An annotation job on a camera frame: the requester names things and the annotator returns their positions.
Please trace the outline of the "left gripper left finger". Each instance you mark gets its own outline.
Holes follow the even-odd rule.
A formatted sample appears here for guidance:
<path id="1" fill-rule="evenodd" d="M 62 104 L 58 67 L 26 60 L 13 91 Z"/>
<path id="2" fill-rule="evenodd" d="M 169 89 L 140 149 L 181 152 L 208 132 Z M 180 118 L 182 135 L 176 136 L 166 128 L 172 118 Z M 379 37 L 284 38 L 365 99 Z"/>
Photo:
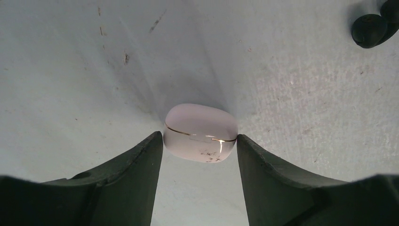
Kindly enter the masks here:
<path id="1" fill-rule="evenodd" d="M 156 131 L 70 179 L 0 178 L 3 226 L 149 226 L 163 154 Z"/>

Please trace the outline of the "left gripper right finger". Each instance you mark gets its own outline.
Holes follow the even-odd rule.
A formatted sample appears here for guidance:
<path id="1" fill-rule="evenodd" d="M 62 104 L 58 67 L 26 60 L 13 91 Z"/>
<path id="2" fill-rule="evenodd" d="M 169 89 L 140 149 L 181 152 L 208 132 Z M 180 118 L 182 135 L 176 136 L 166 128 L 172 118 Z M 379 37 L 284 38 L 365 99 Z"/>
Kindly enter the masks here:
<path id="1" fill-rule="evenodd" d="M 399 177 L 345 182 L 324 177 L 237 137 L 240 176 L 251 226 L 396 226 Z"/>

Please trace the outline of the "white earbud charging case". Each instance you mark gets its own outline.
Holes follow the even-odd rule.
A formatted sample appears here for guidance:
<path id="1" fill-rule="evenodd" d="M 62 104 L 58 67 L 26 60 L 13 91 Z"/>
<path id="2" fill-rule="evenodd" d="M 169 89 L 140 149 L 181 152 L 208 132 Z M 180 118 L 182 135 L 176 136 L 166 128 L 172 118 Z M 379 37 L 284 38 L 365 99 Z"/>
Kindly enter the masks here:
<path id="1" fill-rule="evenodd" d="M 238 131 L 236 119 L 223 110 L 180 104 L 166 115 L 163 142 L 176 157 L 219 163 L 231 154 Z"/>

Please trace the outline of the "black earbud upper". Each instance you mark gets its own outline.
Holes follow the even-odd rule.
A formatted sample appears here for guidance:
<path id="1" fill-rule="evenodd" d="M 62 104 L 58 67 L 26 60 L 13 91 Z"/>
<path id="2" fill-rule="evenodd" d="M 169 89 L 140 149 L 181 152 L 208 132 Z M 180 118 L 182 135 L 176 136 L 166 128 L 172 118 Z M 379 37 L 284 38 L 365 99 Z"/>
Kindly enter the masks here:
<path id="1" fill-rule="evenodd" d="M 354 21 L 351 37 L 360 47 L 369 49 L 390 39 L 399 30 L 399 2 L 388 0 L 380 8 L 380 15 L 367 14 Z"/>

